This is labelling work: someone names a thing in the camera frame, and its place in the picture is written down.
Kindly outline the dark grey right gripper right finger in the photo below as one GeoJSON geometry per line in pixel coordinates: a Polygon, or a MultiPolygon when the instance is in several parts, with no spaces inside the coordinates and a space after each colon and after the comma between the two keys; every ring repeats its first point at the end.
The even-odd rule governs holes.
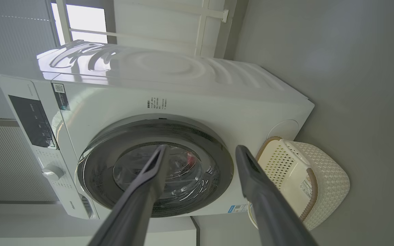
{"type": "Polygon", "coordinates": [[[263,246],[317,246],[275,184],[246,146],[236,147],[242,194],[251,202],[263,246]]]}

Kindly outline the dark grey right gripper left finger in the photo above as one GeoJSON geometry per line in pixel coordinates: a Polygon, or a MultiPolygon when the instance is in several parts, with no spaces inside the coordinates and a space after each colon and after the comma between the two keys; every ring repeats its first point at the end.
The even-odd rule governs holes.
{"type": "Polygon", "coordinates": [[[154,203],[163,194],[169,146],[160,145],[118,200],[90,246],[142,246],[154,203]]]}

